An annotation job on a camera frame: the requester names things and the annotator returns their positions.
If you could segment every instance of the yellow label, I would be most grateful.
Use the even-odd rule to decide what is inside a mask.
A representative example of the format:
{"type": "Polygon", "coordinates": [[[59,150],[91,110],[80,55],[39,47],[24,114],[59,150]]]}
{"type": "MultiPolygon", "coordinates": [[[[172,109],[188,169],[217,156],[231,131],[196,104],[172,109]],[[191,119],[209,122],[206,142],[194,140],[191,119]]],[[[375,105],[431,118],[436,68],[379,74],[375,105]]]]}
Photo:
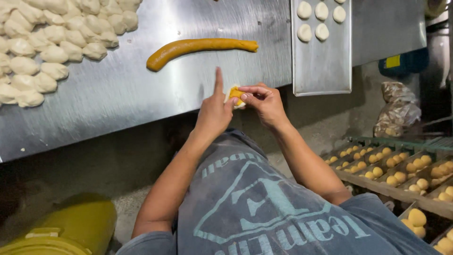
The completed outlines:
{"type": "Polygon", "coordinates": [[[401,55],[396,55],[396,56],[387,58],[386,68],[400,66],[400,56],[401,55]]]}

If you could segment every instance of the yellow bucket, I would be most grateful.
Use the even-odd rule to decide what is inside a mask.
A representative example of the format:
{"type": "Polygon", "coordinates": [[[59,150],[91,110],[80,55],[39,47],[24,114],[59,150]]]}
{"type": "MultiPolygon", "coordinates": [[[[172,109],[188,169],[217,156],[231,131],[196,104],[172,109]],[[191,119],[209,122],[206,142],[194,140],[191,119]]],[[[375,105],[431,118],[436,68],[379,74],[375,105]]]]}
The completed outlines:
{"type": "Polygon", "coordinates": [[[104,255],[116,222],[110,199],[93,193],[72,196],[0,255],[104,255]]]}

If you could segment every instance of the gray t-shirt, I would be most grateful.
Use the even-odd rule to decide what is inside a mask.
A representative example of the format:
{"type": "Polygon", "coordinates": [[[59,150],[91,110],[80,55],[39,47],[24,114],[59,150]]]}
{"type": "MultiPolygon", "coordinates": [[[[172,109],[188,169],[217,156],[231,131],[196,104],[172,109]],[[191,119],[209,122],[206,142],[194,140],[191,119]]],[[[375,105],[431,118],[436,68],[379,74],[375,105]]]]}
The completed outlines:
{"type": "Polygon", "coordinates": [[[332,205],[281,175],[238,132],[216,139],[201,162],[177,231],[142,234],[118,255],[439,254],[376,195],[332,205]]]}

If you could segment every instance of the baking tray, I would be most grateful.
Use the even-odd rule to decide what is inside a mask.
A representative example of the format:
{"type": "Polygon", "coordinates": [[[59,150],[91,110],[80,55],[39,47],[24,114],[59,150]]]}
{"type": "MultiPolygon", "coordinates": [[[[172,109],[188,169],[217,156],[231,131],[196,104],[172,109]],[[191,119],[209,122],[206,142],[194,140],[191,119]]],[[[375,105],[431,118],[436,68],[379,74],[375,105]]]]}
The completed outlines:
{"type": "Polygon", "coordinates": [[[339,4],[334,0],[305,0],[312,7],[309,19],[297,16],[297,7],[302,0],[291,0],[291,39],[293,93],[295,96],[350,93],[352,90],[351,61],[351,2],[339,4]],[[318,3],[324,2],[329,15],[320,21],[314,14],[318,3]],[[346,12],[346,19],[338,24],[333,20],[333,10],[341,6],[346,12]],[[324,23],[329,29],[329,37],[321,42],[314,34],[316,27],[324,23]],[[312,39],[304,43],[297,37],[297,29],[302,24],[311,27],[312,39]]]}

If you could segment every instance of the hand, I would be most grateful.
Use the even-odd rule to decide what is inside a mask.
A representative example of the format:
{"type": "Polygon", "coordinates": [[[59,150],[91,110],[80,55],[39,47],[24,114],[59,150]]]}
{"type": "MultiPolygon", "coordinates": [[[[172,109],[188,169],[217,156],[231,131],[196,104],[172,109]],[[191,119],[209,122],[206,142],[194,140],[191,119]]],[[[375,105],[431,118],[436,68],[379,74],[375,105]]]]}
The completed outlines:
{"type": "Polygon", "coordinates": [[[214,94],[203,100],[198,113],[197,124],[193,130],[193,133],[206,139],[209,144],[222,134],[230,124],[233,117],[233,106],[239,98],[231,98],[225,104],[223,103],[224,100],[222,71],[217,67],[214,94]]]}
{"type": "Polygon", "coordinates": [[[280,92],[275,88],[268,88],[264,83],[255,86],[239,87],[240,91],[246,92],[241,95],[241,100],[247,106],[252,106],[258,112],[261,123],[270,130],[278,130],[280,127],[291,125],[283,109],[280,92]]]}

